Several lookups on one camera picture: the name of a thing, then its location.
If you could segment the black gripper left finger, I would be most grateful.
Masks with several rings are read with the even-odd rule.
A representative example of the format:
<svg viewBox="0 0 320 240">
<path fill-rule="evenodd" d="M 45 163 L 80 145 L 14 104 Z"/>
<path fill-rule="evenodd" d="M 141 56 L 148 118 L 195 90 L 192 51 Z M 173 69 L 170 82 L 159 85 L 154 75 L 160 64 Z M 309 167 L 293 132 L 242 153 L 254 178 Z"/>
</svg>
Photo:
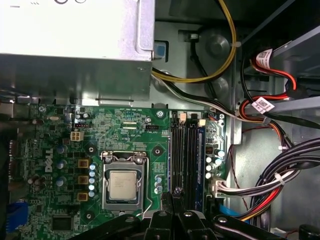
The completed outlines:
<svg viewBox="0 0 320 240">
<path fill-rule="evenodd" d="M 147 211 L 143 219 L 131 214 L 118 216 L 72 237 L 73 240 L 170 240 L 173 237 L 173 196 L 161 194 L 161 209 Z"/>
</svg>

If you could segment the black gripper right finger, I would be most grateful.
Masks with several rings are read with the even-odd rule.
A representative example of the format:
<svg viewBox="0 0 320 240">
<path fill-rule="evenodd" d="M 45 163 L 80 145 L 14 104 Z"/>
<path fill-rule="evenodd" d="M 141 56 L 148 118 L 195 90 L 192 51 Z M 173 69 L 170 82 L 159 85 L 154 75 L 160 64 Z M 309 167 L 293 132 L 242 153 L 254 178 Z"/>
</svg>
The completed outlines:
<svg viewBox="0 0 320 240">
<path fill-rule="evenodd" d="M 184 194 L 173 193 L 173 212 L 182 240 L 282 240 L 283 237 L 232 216 L 218 214 L 212 220 L 185 208 Z"/>
</svg>

